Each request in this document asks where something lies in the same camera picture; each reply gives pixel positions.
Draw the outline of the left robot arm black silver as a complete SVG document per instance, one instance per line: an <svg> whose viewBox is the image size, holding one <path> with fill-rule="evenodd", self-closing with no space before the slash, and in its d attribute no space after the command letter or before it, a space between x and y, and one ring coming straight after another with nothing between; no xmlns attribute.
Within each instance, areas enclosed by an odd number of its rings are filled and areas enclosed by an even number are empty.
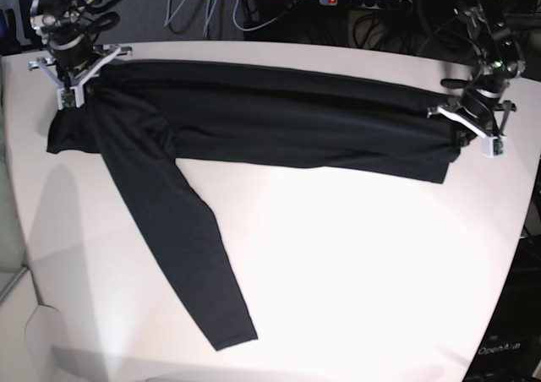
<svg viewBox="0 0 541 382"><path fill-rule="evenodd" d="M476 62L470 79L440 81L443 87L461 94L429 108L428 116L442 116L462 125L462 143L480 138L484 156L504 156L504 128L516 105L503 95L525 70L522 49L506 22L501 0L459 0L455 13L466 25Z"/></svg>

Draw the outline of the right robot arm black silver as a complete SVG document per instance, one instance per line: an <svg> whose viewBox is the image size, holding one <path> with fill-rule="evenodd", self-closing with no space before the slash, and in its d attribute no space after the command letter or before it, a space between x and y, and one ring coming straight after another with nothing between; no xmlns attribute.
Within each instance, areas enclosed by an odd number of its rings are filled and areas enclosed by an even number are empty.
<svg viewBox="0 0 541 382"><path fill-rule="evenodd" d="M117 57L132 53L131 46L97 45L96 38L116 27L120 16L112 9L122 0L32 0L30 26L41 38L48 57L30 61L57 86L57 108L85 104L85 85Z"/></svg>

